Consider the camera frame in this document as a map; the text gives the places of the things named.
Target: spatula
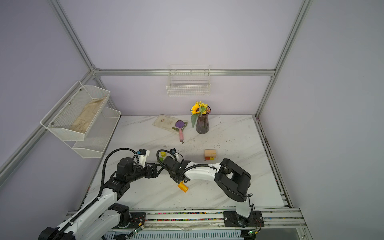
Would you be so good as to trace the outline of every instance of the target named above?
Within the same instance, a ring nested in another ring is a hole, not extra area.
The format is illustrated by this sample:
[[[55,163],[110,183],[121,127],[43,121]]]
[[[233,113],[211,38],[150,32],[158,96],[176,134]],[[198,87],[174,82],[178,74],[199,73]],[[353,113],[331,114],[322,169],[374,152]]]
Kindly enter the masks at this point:
[[[183,131],[181,130],[182,127],[184,127],[185,123],[182,120],[178,120],[175,123],[175,127],[179,129],[179,137],[180,137],[180,142],[184,143],[184,136],[183,136]]]

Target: pink handle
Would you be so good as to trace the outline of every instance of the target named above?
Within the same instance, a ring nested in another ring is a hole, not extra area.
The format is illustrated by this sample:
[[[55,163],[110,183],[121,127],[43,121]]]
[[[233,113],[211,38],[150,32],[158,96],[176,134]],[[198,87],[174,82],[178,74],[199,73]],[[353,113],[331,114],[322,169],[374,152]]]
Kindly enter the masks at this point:
[[[179,137],[180,141],[184,141],[183,131],[181,131],[181,128],[179,128]]]

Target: white wall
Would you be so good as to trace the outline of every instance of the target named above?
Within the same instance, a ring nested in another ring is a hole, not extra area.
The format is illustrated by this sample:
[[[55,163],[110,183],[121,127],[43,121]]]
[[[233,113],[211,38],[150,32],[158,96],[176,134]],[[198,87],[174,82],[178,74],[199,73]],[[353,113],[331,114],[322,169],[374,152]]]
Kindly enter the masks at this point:
[[[383,239],[384,1],[314,1],[261,114],[315,240]]]
[[[86,72],[48,1],[0,1],[0,165]],[[37,239],[60,224],[97,163],[46,133],[0,189],[2,239]]]
[[[302,0],[61,2],[97,68],[272,69]]]
[[[122,115],[186,115],[196,101],[212,114],[254,114],[269,76],[212,76],[209,96],[168,97],[168,76],[102,76]]]

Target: vase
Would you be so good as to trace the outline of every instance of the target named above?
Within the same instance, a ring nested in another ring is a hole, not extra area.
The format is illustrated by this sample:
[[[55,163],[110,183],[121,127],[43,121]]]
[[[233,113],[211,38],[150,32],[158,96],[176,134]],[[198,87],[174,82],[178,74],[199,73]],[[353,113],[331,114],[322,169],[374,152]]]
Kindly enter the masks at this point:
[[[206,134],[209,130],[208,114],[199,115],[196,122],[196,131],[200,134]]]

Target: leaf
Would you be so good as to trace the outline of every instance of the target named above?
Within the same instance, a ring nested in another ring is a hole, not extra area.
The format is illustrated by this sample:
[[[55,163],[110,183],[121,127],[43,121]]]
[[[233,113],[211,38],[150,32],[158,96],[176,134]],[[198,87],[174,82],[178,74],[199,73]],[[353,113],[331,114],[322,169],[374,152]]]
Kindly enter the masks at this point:
[[[192,116],[191,116],[192,128],[195,126],[197,116],[198,116],[198,114],[192,114]]]
[[[205,111],[205,107],[200,107],[200,115]]]
[[[176,127],[173,127],[172,129],[175,130],[176,132],[179,132],[179,129]]]

